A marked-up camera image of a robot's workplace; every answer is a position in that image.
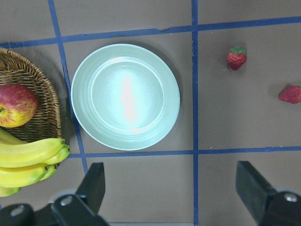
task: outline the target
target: red strawberry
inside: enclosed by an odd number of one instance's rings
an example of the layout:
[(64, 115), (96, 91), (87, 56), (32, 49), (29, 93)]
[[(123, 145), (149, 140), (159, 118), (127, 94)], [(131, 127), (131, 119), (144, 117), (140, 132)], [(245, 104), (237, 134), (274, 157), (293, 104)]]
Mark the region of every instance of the red strawberry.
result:
[(227, 54), (227, 64), (234, 70), (238, 70), (246, 62), (246, 49), (233, 47)]
[(279, 94), (278, 98), (291, 104), (297, 104), (301, 102), (301, 87), (289, 86)]

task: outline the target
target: red apple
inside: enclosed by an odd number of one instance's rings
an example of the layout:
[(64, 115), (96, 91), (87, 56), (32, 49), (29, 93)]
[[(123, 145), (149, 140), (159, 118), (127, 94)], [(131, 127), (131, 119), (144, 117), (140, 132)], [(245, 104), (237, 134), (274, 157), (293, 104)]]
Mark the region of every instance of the red apple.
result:
[(0, 86), (0, 126), (22, 126), (33, 118), (37, 109), (37, 97), (27, 87), (20, 84)]

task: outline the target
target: gray surface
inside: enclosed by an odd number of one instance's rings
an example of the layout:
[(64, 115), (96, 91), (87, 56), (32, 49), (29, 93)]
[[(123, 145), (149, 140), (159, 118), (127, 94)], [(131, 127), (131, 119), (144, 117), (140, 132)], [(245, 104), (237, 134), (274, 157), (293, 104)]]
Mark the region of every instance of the gray surface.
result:
[[(60, 32), (67, 36), (190, 26), (193, 2), (55, 0), (54, 3)], [(299, 0), (199, 0), (198, 3), (199, 24), (300, 16), (301, 12)], [(47, 1), (6, 0), (0, 12), (3, 21), (0, 43), (55, 37)], [(277, 99), (287, 84), (301, 84), (300, 27), (301, 24), (297, 23), (198, 33), (196, 110), (200, 152), (207, 149), (216, 153), (220, 152), (216, 149), (235, 152), (236, 148), (300, 146), (301, 105)], [(273, 185), (301, 192), (301, 184), (296, 179), (300, 178), (299, 151), (199, 154), (198, 171), (193, 172), (192, 153), (197, 153), (197, 150), (193, 152), (191, 32), (66, 42), (63, 47), (70, 80), (88, 54), (102, 46), (122, 42), (140, 45), (160, 56), (174, 72), (181, 93), (181, 108), (174, 128), (162, 141), (137, 153), (141, 155), (137, 157), (123, 157), (126, 152), (103, 146), (81, 127), (74, 128), (66, 101), (68, 95), (58, 45), (15, 48), (36, 63), (52, 81), (61, 103), (63, 136), (71, 146), (71, 153), (80, 153), (83, 144), (88, 166), (93, 162), (105, 163), (107, 190), (100, 209), (105, 219), (109, 222), (193, 223), (195, 189), (198, 190), (200, 225), (255, 225), (235, 193), (238, 160), (250, 160)], [(246, 64), (236, 72), (231, 71), (225, 62), (226, 53), (235, 45), (246, 47), (248, 52)], [(76, 130), (81, 134), (79, 142)], [(89, 154), (93, 153), (110, 157), (91, 157)], [(79, 157), (73, 155), (65, 160), (47, 181), (25, 187), (16, 195), (0, 198), (1, 206), (26, 202), (37, 210), (56, 192), (78, 187), (84, 177)], [(198, 177), (198, 187), (195, 188), (193, 176)]]

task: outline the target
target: wicker basket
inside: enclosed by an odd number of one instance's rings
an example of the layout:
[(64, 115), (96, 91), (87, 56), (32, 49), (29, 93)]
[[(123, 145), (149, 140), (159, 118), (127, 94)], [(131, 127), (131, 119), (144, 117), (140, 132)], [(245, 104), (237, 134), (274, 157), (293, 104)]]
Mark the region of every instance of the wicker basket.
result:
[(51, 82), (29, 59), (0, 47), (0, 85), (8, 83), (31, 89), (38, 98), (39, 107), (34, 117), (23, 126), (2, 129), (26, 142), (61, 137), (59, 101)]

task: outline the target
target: plate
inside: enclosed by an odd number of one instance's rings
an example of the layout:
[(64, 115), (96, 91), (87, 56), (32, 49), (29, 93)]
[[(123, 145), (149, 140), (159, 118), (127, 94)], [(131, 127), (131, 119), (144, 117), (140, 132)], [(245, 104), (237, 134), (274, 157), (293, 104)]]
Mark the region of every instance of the plate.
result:
[(71, 104), (82, 128), (108, 147), (133, 151), (162, 140), (180, 108), (176, 79), (151, 51), (131, 44), (102, 47), (77, 68)]

